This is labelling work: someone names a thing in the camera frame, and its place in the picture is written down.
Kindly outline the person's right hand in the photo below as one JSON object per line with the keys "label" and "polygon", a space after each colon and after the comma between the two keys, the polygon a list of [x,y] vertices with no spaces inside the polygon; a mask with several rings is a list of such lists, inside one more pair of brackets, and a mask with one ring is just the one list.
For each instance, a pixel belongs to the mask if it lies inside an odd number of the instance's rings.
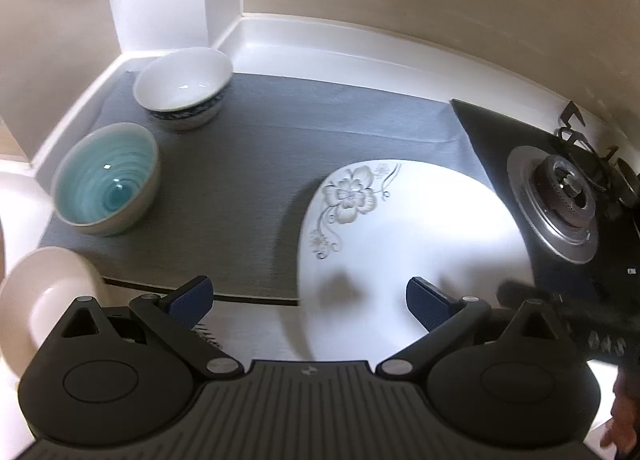
{"label": "person's right hand", "polygon": [[614,404],[611,419],[605,424],[605,432],[600,440],[602,448],[614,446],[616,454],[625,458],[639,443],[639,399],[631,396],[632,383],[626,371],[620,367],[614,383]]}

